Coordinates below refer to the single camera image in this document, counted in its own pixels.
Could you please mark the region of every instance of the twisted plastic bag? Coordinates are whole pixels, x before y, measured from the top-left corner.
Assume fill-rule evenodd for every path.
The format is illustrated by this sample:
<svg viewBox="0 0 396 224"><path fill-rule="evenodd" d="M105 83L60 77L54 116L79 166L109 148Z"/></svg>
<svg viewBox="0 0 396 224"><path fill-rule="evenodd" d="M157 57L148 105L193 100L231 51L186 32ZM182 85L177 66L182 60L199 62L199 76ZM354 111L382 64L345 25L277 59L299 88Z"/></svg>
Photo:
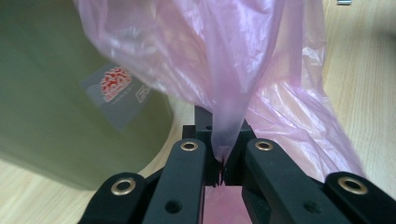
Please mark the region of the twisted plastic bag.
<svg viewBox="0 0 396 224"><path fill-rule="evenodd" d="M246 118L258 137L278 142L318 180L336 171L363 175L322 89L321 1L76 5L86 35L102 54L151 87L213 113L212 146L219 161L227 160Z"/></svg>

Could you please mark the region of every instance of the green trash can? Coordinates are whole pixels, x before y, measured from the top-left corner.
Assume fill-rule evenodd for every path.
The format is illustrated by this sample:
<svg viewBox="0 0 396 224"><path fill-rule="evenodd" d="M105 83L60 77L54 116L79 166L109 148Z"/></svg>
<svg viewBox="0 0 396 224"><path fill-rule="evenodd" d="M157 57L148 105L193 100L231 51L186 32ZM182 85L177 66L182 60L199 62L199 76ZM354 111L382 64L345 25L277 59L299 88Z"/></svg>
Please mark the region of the green trash can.
<svg viewBox="0 0 396 224"><path fill-rule="evenodd" d="M139 172L162 148L172 125L165 95L151 90L117 130L81 87L108 60L83 34L72 1L3 1L0 50L2 159L97 189Z"/></svg>

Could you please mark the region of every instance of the wooden floor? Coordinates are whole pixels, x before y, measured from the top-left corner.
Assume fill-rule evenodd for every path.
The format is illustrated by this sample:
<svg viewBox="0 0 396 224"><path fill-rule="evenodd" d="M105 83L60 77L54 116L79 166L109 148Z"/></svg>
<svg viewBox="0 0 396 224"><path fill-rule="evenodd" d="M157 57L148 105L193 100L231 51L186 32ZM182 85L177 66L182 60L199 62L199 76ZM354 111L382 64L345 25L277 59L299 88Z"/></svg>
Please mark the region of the wooden floor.
<svg viewBox="0 0 396 224"><path fill-rule="evenodd" d="M396 2L324 0L327 59L324 89L370 180L396 198ZM161 168L192 106L173 100L171 137L144 170ZM71 189L0 161L1 223L76 223L93 191Z"/></svg>

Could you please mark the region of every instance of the label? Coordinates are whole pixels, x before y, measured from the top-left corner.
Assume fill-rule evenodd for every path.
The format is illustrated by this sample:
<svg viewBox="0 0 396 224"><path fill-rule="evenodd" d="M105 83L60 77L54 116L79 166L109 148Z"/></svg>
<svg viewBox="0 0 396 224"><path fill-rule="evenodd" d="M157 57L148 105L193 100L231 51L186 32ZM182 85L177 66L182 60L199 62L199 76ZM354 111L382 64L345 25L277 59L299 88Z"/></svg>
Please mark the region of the label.
<svg viewBox="0 0 396 224"><path fill-rule="evenodd" d="M90 75L81 86L118 131L139 113L151 95L149 86L114 63Z"/></svg>

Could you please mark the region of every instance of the wooden table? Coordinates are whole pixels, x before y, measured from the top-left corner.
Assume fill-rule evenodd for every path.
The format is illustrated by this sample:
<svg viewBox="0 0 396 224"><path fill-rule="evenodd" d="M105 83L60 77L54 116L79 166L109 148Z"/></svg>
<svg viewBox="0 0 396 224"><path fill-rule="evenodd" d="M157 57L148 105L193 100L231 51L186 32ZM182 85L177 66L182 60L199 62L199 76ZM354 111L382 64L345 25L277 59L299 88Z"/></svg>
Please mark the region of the wooden table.
<svg viewBox="0 0 396 224"><path fill-rule="evenodd" d="M328 35L324 89L374 183L396 198L396 2L324 0ZM174 99L175 121L161 153L141 174L161 168L193 110ZM76 223L94 194L0 161L1 223Z"/></svg>

